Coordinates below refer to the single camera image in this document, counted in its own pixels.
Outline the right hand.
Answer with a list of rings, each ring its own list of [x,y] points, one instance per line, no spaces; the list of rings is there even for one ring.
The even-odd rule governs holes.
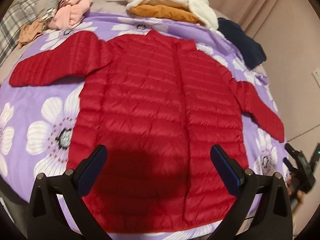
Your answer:
[[[287,181],[287,192],[290,198],[291,210],[295,210],[303,200],[303,192],[300,191],[300,182],[297,178],[292,177]]]

